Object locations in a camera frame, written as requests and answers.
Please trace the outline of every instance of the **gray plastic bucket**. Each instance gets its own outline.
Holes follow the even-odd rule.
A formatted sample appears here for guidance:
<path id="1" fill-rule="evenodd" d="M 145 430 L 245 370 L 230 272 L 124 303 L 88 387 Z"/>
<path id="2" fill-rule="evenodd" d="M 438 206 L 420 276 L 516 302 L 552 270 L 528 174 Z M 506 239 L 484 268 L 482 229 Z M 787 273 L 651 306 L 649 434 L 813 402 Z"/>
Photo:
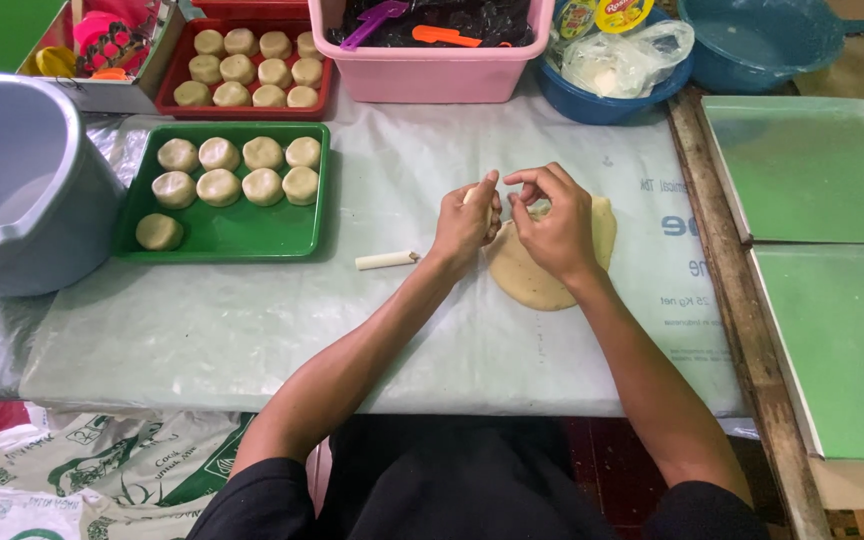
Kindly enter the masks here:
<path id="1" fill-rule="evenodd" d="M 0 296 L 52 292 L 102 264 L 123 191 L 65 94 L 0 75 Z"/>

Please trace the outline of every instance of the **plastic container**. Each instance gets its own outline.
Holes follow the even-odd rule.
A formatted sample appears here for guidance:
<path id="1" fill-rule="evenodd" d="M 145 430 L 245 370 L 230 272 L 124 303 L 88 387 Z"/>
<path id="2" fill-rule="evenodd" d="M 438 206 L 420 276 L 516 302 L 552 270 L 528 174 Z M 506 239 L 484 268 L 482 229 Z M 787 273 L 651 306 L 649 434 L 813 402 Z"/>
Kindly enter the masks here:
<path id="1" fill-rule="evenodd" d="M 335 59 L 355 101 L 376 103 L 502 103 L 512 97 L 522 70 L 543 54 L 554 0 L 532 0 L 528 22 L 535 41 L 527 47 L 486 49 L 359 47 L 343 51 L 326 40 L 338 27 L 345 0 L 309 0 L 312 35 L 323 55 Z"/>
<path id="2" fill-rule="evenodd" d="M 826 68 L 845 43 L 826 0 L 679 0 L 695 29 L 692 78 L 706 90 L 759 94 L 799 73 Z"/>
<path id="3" fill-rule="evenodd" d="M 122 192 L 66 94 L 0 75 L 0 296 L 52 292 L 102 264 Z"/>
<path id="4" fill-rule="evenodd" d="M 300 137 L 315 139 L 321 144 L 316 203 L 296 206 L 283 197 L 271 206 L 258 206 L 242 195 L 238 201 L 221 208 L 201 199 L 179 210 L 160 206 L 152 193 L 152 182 L 165 172 L 158 157 L 162 145 L 173 139 L 185 139 L 201 146 L 213 137 L 229 140 L 239 152 L 245 143 L 257 137 L 274 139 L 282 150 Z M 317 123 L 218 122 L 168 124 L 153 129 L 115 227 L 114 256 L 137 263 L 222 263 L 311 255 L 319 245 L 329 192 L 329 146 L 329 128 Z M 285 178 L 289 170 L 289 165 L 283 163 L 275 172 Z M 234 171 L 239 180 L 250 172 L 244 161 Z M 199 166 L 191 176 L 198 181 L 205 173 Z M 139 220 L 155 213 L 174 218 L 184 228 L 185 235 L 174 251 L 146 251 L 136 240 Z"/>
<path id="5" fill-rule="evenodd" d="M 196 56 L 195 37 L 203 30 L 215 30 L 223 36 L 236 28 L 247 28 L 252 30 L 257 40 L 262 38 L 266 32 L 279 30 L 292 40 L 292 55 L 285 60 L 286 66 L 292 65 L 299 59 L 299 47 L 295 44 L 296 38 L 311 28 L 307 20 L 219 20 L 219 19 L 192 19 L 185 24 L 182 34 L 175 44 L 172 58 L 169 60 L 169 68 L 165 72 L 165 80 L 162 87 L 155 96 L 155 108 L 162 115 L 187 119 L 187 120 L 321 120 L 326 115 L 326 104 L 329 103 L 332 92 L 332 70 L 331 58 L 325 58 L 321 63 L 321 87 L 318 92 L 318 103 L 315 106 L 180 106 L 176 103 L 174 92 L 176 88 L 186 81 L 191 81 L 189 74 L 189 61 Z M 251 57 L 256 66 L 265 61 L 261 53 Z M 211 84 L 208 88 L 213 94 L 222 86 L 222 82 Z M 258 78 L 247 86 L 249 93 L 255 93 L 261 82 Z M 293 84 L 285 88 L 289 93 L 295 87 Z"/>
<path id="6" fill-rule="evenodd" d="M 645 24 L 652 25 L 667 19 L 669 16 L 665 11 L 658 6 L 653 6 L 649 16 L 645 19 Z M 675 67 L 668 79 L 652 88 L 652 93 L 648 97 L 637 99 L 599 97 L 592 92 L 586 92 L 563 79 L 562 75 L 556 73 L 544 57 L 536 60 L 535 81 L 538 83 L 538 89 L 542 92 L 545 100 L 563 117 L 582 124 L 611 126 L 650 105 L 666 101 L 672 97 L 672 94 L 684 87 L 692 72 L 694 56 L 695 51 L 693 50 L 685 60 Z"/>
<path id="7" fill-rule="evenodd" d="M 192 0 L 210 19 L 309 20 L 306 0 Z"/>

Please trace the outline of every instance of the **hand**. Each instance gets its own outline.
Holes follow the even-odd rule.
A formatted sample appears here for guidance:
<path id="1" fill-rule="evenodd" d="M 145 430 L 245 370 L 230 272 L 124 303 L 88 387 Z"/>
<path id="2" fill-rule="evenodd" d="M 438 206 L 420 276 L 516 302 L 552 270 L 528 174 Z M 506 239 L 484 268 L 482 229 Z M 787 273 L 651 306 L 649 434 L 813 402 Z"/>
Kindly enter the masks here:
<path id="1" fill-rule="evenodd" d="M 511 218 L 519 241 L 536 264 L 566 287 L 602 271 L 595 261 L 593 197 L 562 166 L 552 162 L 523 169 L 502 182 L 522 184 L 520 193 L 509 194 Z M 533 221 L 526 207 L 540 199 L 548 199 L 552 208 L 540 221 Z"/>
<path id="2" fill-rule="evenodd" d="M 441 199 L 435 242 L 426 259 L 441 258 L 461 274 L 472 266 L 478 249 L 496 239 L 502 226 L 499 215 L 498 171 L 493 170 L 478 183 L 470 183 L 448 192 Z M 463 202 L 466 193 L 477 188 L 468 202 Z M 491 220 L 486 224 L 487 208 L 492 207 Z"/>

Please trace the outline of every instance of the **plastic bag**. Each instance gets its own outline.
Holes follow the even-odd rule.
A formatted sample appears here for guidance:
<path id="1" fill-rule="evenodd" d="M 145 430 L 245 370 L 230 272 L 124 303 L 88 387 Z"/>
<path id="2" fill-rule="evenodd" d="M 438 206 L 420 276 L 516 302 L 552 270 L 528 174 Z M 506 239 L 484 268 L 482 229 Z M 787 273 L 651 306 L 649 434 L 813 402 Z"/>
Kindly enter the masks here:
<path id="1" fill-rule="evenodd" d="M 695 31 L 677 20 L 626 33 L 600 31 L 565 48 L 561 76 L 600 97 L 646 97 L 689 56 L 694 43 Z"/>
<path id="2" fill-rule="evenodd" d="M 382 0 L 353 0 L 342 14 L 342 27 L 329 28 L 325 33 L 334 45 L 355 32 L 363 21 L 357 18 L 368 8 Z M 511 43 L 524 47 L 535 41 L 532 28 L 526 21 L 530 0 L 409 0 L 402 16 L 386 19 L 373 31 L 361 47 L 461 47 L 436 41 L 426 43 L 412 37 L 412 29 L 419 25 L 438 26 L 459 31 L 463 38 L 482 40 L 479 47 L 498 47 Z"/>

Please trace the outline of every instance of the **pink plastic basin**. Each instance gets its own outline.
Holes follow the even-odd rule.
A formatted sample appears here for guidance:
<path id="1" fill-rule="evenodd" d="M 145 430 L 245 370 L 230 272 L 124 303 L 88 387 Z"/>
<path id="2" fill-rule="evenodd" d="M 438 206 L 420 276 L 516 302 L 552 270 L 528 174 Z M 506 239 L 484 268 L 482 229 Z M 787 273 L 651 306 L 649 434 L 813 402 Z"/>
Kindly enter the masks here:
<path id="1" fill-rule="evenodd" d="M 342 23 L 346 0 L 309 0 L 312 36 L 321 54 L 335 60 L 355 101 L 373 103 L 502 103 L 512 97 L 526 63 L 543 54 L 554 0 L 532 0 L 528 21 L 535 41 L 527 47 L 487 49 L 359 47 L 343 51 L 326 40 Z"/>

